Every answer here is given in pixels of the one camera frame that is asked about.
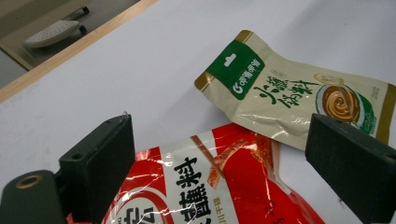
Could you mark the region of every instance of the beige packet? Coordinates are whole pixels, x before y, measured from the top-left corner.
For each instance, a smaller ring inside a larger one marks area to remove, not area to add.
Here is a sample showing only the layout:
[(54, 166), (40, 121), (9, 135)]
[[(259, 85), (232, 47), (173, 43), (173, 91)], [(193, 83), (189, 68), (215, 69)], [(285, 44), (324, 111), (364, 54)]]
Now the beige packet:
[(250, 31), (239, 33), (195, 86), (231, 121), (302, 150), (313, 113), (388, 143), (396, 101), (392, 84), (286, 60)]

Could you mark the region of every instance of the chair leg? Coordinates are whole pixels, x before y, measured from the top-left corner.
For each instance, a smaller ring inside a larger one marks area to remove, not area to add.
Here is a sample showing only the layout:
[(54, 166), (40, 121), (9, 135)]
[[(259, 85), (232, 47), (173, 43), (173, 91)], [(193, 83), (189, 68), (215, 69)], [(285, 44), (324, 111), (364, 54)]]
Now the chair leg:
[(84, 25), (81, 25), (78, 29), (82, 33), (82, 35), (87, 34), (87, 28), (85, 28)]
[(82, 11), (84, 11), (85, 15), (87, 15), (88, 13), (90, 13), (90, 10), (87, 7), (84, 7), (82, 9)]

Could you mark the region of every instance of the wooden table edge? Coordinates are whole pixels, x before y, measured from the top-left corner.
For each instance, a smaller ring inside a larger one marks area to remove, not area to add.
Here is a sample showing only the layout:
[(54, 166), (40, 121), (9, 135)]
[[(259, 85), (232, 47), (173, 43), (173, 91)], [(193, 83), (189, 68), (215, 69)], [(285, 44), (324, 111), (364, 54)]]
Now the wooden table edge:
[(137, 2), (125, 11), (121, 12), (120, 15), (106, 22), (89, 34), (83, 36), (79, 41), (57, 53), (56, 55), (49, 58), (48, 60), (35, 67), (31, 71), (27, 72), (26, 74), (22, 75), (21, 77), (10, 82), (5, 87), (0, 89), (0, 104), (11, 98), (19, 91), (28, 87), (32, 83), (36, 82), (48, 72), (50, 72), (60, 64), (66, 62), (67, 60), (87, 48), (89, 45), (102, 38), (106, 34), (110, 33), (117, 27), (121, 26), (123, 23), (136, 16), (140, 12), (144, 11), (157, 1), (158, 0), (141, 0)]

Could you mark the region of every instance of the food packet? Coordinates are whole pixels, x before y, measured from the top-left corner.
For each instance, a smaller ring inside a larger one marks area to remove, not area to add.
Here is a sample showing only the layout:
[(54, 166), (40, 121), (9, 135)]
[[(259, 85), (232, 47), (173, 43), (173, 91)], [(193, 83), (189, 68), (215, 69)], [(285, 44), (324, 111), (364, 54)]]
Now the food packet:
[(278, 159), (278, 142), (234, 123), (137, 152), (103, 223), (324, 223)]
[(242, 31), (195, 80), (227, 117), (304, 150), (313, 113), (350, 123), (388, 143), (395, 86), (286, 60)]

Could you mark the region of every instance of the hot pot dipping sauce packet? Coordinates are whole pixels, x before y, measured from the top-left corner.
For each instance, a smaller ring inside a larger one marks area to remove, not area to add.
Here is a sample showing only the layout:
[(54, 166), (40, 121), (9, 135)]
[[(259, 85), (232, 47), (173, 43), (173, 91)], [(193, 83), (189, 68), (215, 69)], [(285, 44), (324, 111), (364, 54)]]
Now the hot pot dipping sauce packet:
[(195, 86), (231, 121), (302, 150), (313, 113), (388, 143), (396, 101), (391, 84), (286, 60), (250, 31), (242, 31)]
[(280, 180), (278, 151), (231, 123), (137, 152), (103, 223), (324, 223)]

